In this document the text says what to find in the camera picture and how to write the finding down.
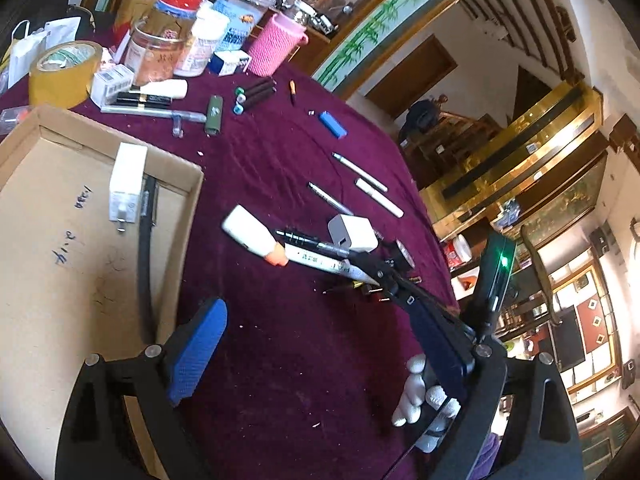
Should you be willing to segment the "white gloved right hand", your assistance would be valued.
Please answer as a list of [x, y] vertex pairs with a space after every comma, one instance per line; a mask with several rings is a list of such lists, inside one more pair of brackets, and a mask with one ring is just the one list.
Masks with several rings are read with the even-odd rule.
[[408, 359], [407, 370], [409, 375], [393, 412], [392, 424], [394, 427], [413, 425], [429, 408], [438, 412], [416, 441], [420, 451], [430, 454], [439, 446], [445, 430], [459, 413], [460, 403], [455, 398], [448, 398], [424, 353]]

